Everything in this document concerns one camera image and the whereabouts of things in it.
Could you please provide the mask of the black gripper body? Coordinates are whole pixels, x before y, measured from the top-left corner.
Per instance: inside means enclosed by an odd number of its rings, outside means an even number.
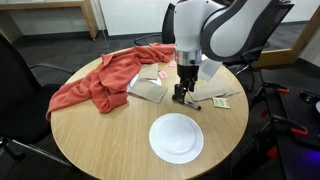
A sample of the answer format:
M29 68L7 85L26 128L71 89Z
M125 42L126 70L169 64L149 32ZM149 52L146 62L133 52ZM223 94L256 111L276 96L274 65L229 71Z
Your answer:
M177 66L177 74L180 78L180 83L184 88L189 88L189 81L192 78L198 78L198 66Z

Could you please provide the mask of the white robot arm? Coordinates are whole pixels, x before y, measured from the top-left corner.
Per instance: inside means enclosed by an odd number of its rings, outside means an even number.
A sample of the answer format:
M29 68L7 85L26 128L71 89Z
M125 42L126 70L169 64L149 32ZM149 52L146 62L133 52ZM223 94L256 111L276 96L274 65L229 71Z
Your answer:
M294 7L290 0L179 0L173 13L174 53L180 82L173 98L185 102L198 80L201 57L226 65L257 61L267 40Z

